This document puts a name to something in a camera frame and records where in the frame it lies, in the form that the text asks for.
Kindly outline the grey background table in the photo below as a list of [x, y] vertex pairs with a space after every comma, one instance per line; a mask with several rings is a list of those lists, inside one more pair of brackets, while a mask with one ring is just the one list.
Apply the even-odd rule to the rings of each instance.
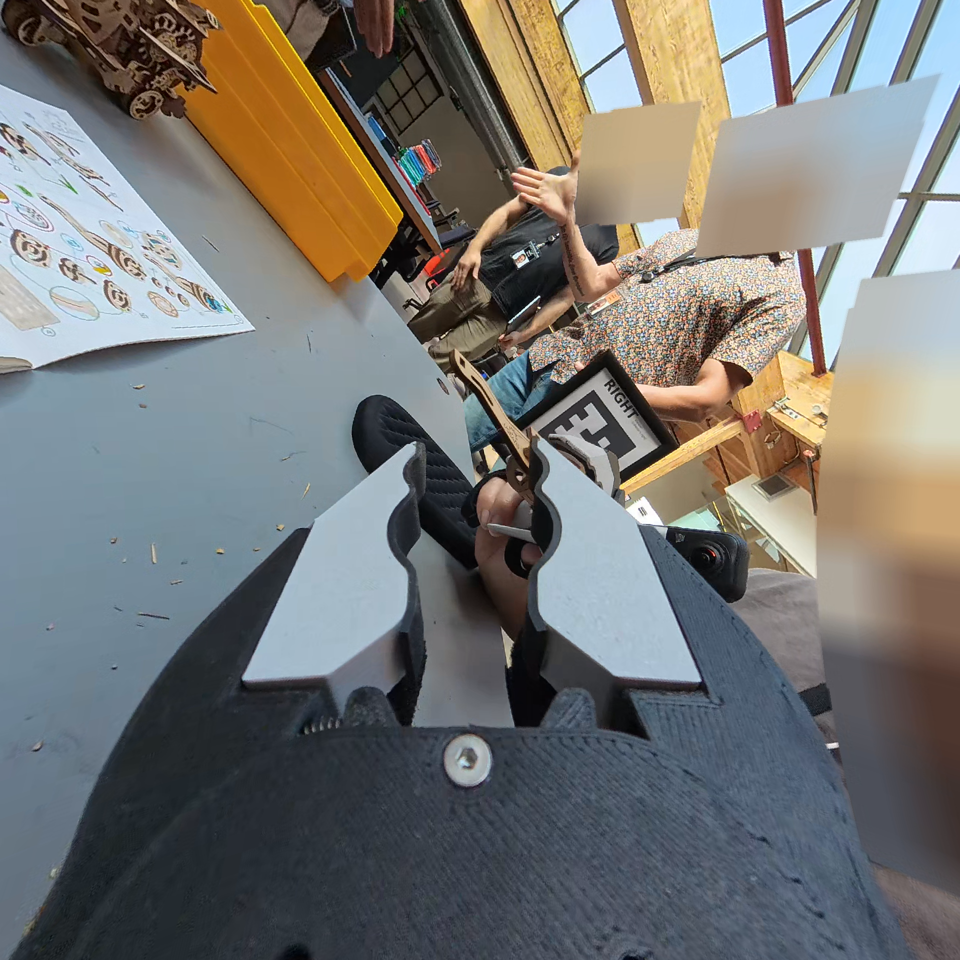
[[440, 255], [444, 247], [425, 203], [411, 186], [402, 169], [392, 159], [375, 135], [369, 121], [354, 102], [350, 93], [343, 87], [339, 78], [325, 69], [318, 75], [318, 83], [331, 104], [341, 115], [343, 122], [351, 130], [355, 140], [364, 152], [367, 160], [378, 174], [396, 206], [399, 206], [406, 221], [416, 229], [420, 237], [434, 255]]

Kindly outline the silver ventilation duct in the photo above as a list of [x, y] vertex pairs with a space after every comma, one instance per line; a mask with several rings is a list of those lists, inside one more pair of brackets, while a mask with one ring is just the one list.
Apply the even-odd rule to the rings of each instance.
[[416, 17], [448, 87], [508, 184], [529, 154], [459, 3], [419, 2]]

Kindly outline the stack of coloured sheets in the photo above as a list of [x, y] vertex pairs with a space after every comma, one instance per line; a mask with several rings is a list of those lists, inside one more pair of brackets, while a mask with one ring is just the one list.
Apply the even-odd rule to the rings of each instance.
[[428, 138], [413, 146], [398, 147], [393, 159], [414, 189], [428, 182], [442, 169], [441, 158]]

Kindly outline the person's right hand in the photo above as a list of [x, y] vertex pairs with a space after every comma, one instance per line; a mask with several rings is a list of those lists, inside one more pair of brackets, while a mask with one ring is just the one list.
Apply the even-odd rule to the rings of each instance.
[[478, 529], [474, 555], [490, 603], [502, 630], [515, 641], [526, 620], [529, 584], [515, 575], [505, 560], [508, 540], [490, 530], [490, 525], [515, 526], [515, 515], [525, 501], [503, 478], [492, 477], [479, 487], [475, 512]]

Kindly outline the yellow plastic bin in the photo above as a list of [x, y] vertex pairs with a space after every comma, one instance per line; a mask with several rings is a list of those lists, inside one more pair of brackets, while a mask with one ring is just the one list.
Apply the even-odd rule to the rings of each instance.
[[217, 93], [185, 93], [186, 117], [326, 281], [362, 281], [402, 210], [270, 11], [198, 5], [222, 25], [201, 53]]

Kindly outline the wooden lever piece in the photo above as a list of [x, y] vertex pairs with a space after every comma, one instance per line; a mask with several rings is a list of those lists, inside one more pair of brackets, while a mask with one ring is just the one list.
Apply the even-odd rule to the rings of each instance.
[[535, 494], [531, 488], [532, 441], [504, 413], [480, 372], [457, 350], [450, 354], [451, 367], [464, 385], [471, 390], [480, 406], [497, 430], [504, 435], [510, 456], [506, 460], [505, 476], [512, 489], [531, 507]]

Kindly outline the wooden mechanical model vehicle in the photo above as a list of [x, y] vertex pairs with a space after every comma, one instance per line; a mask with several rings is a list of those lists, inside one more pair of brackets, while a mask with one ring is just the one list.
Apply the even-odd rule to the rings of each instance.
[[217, 93], [202, 65], [203, 43], [222, 25], [189, 1], [6, 1], [6, 32], [24, 46], [62, 46], [99, 75], [132, 119], [186, 116], [178, 93]]

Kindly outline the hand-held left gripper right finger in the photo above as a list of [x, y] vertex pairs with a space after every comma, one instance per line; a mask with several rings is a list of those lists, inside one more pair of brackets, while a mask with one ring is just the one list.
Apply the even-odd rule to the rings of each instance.
[[538, 725], [555, 695], [585, 690], [603, 727], [624, 727], [624, 694], [703, 692], [701, 672], [644, 534], [557, 449], [533, 438], [526, 620], [513, 642], [509, 700], [517, 726]]

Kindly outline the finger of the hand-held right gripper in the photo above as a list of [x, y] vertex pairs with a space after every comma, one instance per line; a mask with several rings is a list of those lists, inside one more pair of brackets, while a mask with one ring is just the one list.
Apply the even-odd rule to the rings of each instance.
[[558, 434], [557, 450], [613, 500], [625, 500], [618, 457], [576, 434]]

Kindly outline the red steel column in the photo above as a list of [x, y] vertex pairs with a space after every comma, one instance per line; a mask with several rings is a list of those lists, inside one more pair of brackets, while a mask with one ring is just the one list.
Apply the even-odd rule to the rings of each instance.
[[[788, 49], [786, 42], [786, 21], [781, 1], [763, 1], [764, 20], [771, 61], [775, 103], [778, 107], [794, 104], [791, 83]], [[813, 270], [812, 251], [809, 248], [797, 250], [798, 269], [802, 288], [806, 297], [806, 327], [810, 346], [812, 374], [822, 378], [827, 372], [823, 335], [820, 318], [819, 296]]]

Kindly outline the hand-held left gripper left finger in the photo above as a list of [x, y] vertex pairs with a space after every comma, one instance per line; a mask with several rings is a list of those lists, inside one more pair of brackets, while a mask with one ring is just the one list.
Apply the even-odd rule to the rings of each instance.
[[387, 695], [410, 726], [426, 668], [417, 571], [426, 447], [407, 443], [318, 516], [242, 682], [322, 689], [339, 713], [354, 690]]

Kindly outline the illustrated instruction booklet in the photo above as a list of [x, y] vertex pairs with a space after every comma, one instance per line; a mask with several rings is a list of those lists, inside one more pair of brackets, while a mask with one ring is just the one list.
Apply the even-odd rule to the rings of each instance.
[[65, 110], [1, 89], [1, 372], [253, 331]]

